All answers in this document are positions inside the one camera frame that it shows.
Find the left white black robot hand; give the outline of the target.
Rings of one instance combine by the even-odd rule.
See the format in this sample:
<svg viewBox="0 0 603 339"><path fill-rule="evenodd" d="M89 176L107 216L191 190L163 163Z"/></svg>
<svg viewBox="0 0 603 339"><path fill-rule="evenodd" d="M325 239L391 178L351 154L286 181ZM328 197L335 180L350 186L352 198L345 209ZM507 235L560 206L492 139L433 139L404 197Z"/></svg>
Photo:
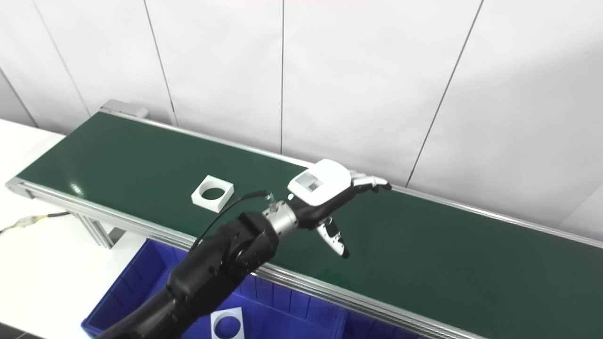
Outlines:
<svg viewBox="0 0 603 339"><path fill-rule="evenodd" d="M295 215L297 229L316 230L337 255L347 259L350 251L332 214L356 195L367 191L377 193L381 189L390 191L392 184L385 178L323 159L288 183L286 204Z"/></svg>

